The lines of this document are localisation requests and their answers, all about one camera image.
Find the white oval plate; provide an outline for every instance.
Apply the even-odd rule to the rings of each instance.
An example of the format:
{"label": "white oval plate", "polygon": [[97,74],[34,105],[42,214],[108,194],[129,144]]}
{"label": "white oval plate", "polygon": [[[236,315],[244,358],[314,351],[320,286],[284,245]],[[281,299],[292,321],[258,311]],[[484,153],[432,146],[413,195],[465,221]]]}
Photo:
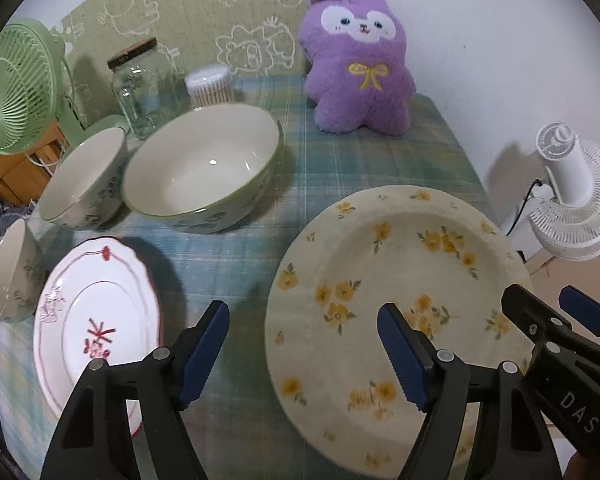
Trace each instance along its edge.
{"label": "white oval plate", "polygon": [[[91,359],[129,363],[158,346],[158,299],[131,248],[115,238],[94,238],[56,265],[38,301],[33,357],[40,387],[57,417]],[[135,435],[142,423],[140,405],[126,403]]]}
{"label": "white oval plate", "polygon": [[[532,345],[500,307],[511,283],[531,287],[508,240],[447,193],[385,186],[328,207],[289,247],[267,304],[267,365],[286,416],[340,466],[397,477],[424,416],[384,352],[378,309],[395,303],[469,364],[525,367]],[[476,420],[470,405],[456,465]]]}

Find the white wall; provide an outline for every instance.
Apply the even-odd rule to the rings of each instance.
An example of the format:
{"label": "white wall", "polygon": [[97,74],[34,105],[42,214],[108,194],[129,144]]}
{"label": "white wall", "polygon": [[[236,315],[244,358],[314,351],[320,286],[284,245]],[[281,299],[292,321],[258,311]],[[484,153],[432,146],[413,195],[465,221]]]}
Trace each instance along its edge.
{"label": "white wall", "polygon": [[[16,16],[51,27],[83,1],[26,0]],[[499,220],[541,174],[541,126],[564,120],[600,143],[600,24],[582,0],[388,1],[418,90],[455,131]],[[539,247],[530,232],[516,243]]]}

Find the white fan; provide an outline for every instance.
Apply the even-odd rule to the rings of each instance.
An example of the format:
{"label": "white fan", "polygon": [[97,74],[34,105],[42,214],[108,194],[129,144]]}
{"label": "white fan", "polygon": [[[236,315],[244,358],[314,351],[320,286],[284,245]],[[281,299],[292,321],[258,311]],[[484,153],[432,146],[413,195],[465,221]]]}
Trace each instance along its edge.
{"label": "white fan", "polygon": [[536,147],[550,184],[532,191],[540,199],[528,214],[534,234],[559,258],[600,256],[600,146],[556,122],[540,130]]}

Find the wooden furniture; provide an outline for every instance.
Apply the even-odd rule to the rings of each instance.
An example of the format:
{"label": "wooden furniture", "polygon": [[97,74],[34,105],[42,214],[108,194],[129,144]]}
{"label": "wooden furniture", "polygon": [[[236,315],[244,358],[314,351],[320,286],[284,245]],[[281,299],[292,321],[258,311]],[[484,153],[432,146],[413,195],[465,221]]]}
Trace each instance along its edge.
{"label": "wooden furniture", "polygon": [[[62,145],[64,135],[54,121],[27,154],[35,155],[43,164],[51,164],[60,158]],[[27,205],[31,200],[38,200],[54,171],[54,166],[48,171],[36,166],[24,153],[0,155],[0,200],[13,205]]]}

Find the blue gripper pad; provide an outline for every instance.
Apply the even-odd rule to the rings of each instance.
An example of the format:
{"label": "blue gripper pad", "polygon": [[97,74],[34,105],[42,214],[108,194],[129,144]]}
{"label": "blue gripper pad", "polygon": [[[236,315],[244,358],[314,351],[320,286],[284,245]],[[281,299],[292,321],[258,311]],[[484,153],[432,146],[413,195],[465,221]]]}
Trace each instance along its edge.
{"label": "blue gripper pad", "polygon": [[378,311],[378,335],[394,367],[404,396],[413,402],[421,412],[427,409],[426,374],[433,368],[433,361],[417,347],[416,333],[409,327],[404,317],[393,303],[384,305]]}
{"label": "blue gripper pad", "polygon": [[600,304],[597,301],[571,285],[561,290],[558,301],[561,309],[600,337]]}
{"label": "blue gripper pad", "polygon": [[185,407],[200,397],[228,332],[229,307],[222,303],[184,367],[180,401]]}

